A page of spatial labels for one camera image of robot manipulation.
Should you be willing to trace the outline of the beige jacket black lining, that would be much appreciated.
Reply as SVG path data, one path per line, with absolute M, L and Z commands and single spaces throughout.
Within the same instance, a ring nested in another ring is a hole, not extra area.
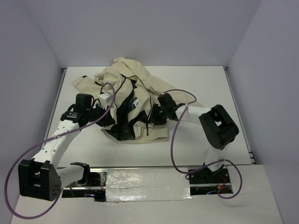
M 124 57 L 113 60 L 94 79 L 81 76 L 73 80 L 80 92 L 95 98 L 101 93 L 115 93 L 115 102 L 110 112 L 98 125 L 106 137 L 130 144 L 159 142 L 168 138 L 166 125 L 155 125 L 150 121 L 152 109 L 158 104 L 158 96 L 166 91 L 176 104 L 189 103 L 202 107 L 190 94 L 177 91 L 168 82 L 151 75 L 139 62 Z

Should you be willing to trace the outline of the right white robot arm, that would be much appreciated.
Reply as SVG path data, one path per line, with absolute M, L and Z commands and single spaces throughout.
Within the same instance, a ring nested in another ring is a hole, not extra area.
M 226 161 L 227 147 L 239 134 L 239 128 L 221 105 L 213 107 L 191 106 L 195 101 L 176 103 L 169 93 L 163 93 L 158 98 L 159 103 L 151 109 L 149 120 L 155 125 L 164 125 L 168 119 L 176 121 L 171 137 L 171 162 L 176 171 L 185 175 L 192 175 L 203 171 L 207 182 L 214 182 L 219 178 Z M 178 125 L 186 121 L 200 125 L 209 143 L 207 158 L 203 166 L 194 171 L 180 170 L 174 160 L 174 140 Z

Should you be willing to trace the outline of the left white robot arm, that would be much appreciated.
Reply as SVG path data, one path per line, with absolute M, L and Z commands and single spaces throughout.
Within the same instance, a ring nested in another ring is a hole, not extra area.
M 61 115 L 60 122 L 50 139 L 30 160 L 23 159 L 18 165 L 20 195 L 54 201 L 61 189 L 77 182 L 86 186 L 91 182 L 90 166 L 72 162 L 59 169 L 58 165 L 71 142 L 87 125 L 99 122 L 113 103 L 111 93 L 97 98 L 90 94 L 77 94 L 75 103 Z

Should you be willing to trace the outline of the silver tape sheet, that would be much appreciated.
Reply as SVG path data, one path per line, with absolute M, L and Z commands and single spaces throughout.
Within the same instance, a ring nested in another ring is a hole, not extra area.
M 191 199 L 190 184 L 174 168 L 110 169 L 108 202 L 182 201 Z

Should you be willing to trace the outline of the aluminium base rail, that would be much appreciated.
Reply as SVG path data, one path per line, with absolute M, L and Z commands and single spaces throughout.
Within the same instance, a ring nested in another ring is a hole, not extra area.
M 196 195 L 233 193 L 228 170 L 213 177 L 208 169 L 190 176 L 173 168 L 93 170 L 88 184 L 73 182 L 63 198 L 92 198 L 96 202 L 182 201 Z

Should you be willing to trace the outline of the right table edge rail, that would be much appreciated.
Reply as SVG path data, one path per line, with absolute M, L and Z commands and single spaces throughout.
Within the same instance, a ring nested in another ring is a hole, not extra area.
M 242 135 L 243 135 L 245 143 L 246 143 L 246 147 L 247 147 L 247 151 L 249 153 L 251 164 L 256 165 L 256 160 L 254 158 L 252 149 L 250 147 L 250 144 L 249 144 L 249 141 L 248 141 L 248 137 L 246 135 L 246 132 L 245 132 L 245 129 L 244 129 L 244 125 L 243 125 L 243 122 L 242 122 L 241 114 L 240 114 L 240 111 L 239 111 L 239 108 L 238 108 L 238 105 L 237 105 L 237 101 L 236 101 L 236 98 L 235 98 L 235 94 L 233 92 L 233 88 L 232 88 L 231 82 L 230 82 L 229 77 L 228 77 L 228 67 L 227 66 L 223 66 L 223 69 L 224 69 L 225 76 L 226 76 L 226 79 L 227 79 L 227 83 L 228 83 L 228 86 L 229 86 L 229 89 L 230 89 L 230 92 L 231 92 L 231 95 L 232 95 L 232 99 L 233 99 L 233 102 L 234 102 L 234 105 L 235 105 L 236 113 L 237 113 L 237 116 L 238 116 L 238 119 L 239 119 L 239 122 L 240 122 L 241 130 L 242 130 Z

